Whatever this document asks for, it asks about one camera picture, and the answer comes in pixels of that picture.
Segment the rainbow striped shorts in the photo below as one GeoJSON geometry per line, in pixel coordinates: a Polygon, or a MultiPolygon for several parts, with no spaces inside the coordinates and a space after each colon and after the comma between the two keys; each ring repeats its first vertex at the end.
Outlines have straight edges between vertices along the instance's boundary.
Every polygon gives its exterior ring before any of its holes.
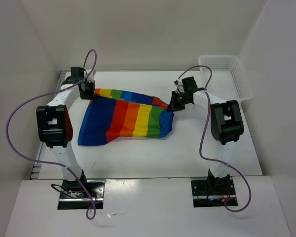
{"type": "Polygon", "coordinates": [[[87,106],[77,143],[105,145],[118,137],[159,139],[172,131],[174,114],[155,96],[96,88],[87,106]]]}

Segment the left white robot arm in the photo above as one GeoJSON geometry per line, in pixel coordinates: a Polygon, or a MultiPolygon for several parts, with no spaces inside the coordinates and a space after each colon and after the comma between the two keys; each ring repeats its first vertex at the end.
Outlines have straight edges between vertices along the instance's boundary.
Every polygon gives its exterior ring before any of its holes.
{"type": "Polygon", "coordinates": [[[51,149],[56,162],[62,165],[64,181],[61,188],[72,198],[87,195],[89,186],[71,145],[74,132],[69,108],[77,98],[94,98],[95,73],[92,69],[72,67],[71,75],[61,83],[61,91],[47,105],[36,109],[39,139],[51,149]]]}

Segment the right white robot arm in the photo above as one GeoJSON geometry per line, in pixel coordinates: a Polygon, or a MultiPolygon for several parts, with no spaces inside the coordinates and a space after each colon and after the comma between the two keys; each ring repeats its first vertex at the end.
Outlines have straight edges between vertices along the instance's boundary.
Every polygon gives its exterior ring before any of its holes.
{"type": "Polygon", "coordinates": [[[198,87],[194,77],[176,80],[174,84],[176,90],[172,91],[167,111],[184,110],[186,104],[195,104],[207,110],[199,153],[202,159],[212,162],[207,175],[207,190],[212,194],[218,194],[229,184],[232,151],[235,143],[244,133],[239,103],[236,100],[226,101],[209,93],[206,88],[198,87]],[[208,127],[213,139],[220,143],[216,158],[207,158],[203,155],[208,127]]]}

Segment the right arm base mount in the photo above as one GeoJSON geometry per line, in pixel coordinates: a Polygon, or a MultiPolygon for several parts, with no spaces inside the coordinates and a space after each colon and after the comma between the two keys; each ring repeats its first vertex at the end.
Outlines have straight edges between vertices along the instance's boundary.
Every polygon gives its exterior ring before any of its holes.
{"type": "Polygon", "coordinates": [[[236,191],[233,180],[218,188],[210,188],[206,178],[191,179],[193,207],[237,206],[236,191]]]}

